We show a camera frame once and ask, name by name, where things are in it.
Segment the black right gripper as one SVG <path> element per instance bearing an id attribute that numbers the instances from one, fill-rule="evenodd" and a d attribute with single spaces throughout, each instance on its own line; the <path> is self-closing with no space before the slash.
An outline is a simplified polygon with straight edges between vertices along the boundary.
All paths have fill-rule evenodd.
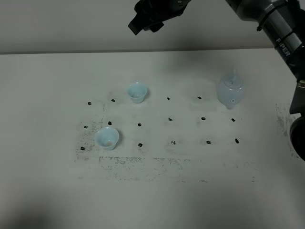
<path id="1" fill-rule="evenodd" d="M 134 35 L 141 31 L 157 32 L 163 26 L 163 21 L 180 16 L 189 0 L 140 0 L 134 9 L 136 16 L 128 27 Z"/>

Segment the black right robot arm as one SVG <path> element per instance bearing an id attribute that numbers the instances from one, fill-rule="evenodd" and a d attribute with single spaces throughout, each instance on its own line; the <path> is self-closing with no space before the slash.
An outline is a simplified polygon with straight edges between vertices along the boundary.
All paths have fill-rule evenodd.
<path id="1" fill-rule="evenodd" d="M 183 14 L 187 0 L 140 0 L 128 27 L 137 35 L 142 30 L 157 32 L 164 21 Z M 228 5 L 243 21 L 258 23 L 296 78 L 290 114 L 300 114 L 289 136 L 298 156 L 305 157 L 305 11 L 297 0 L 229 0 Z"/>

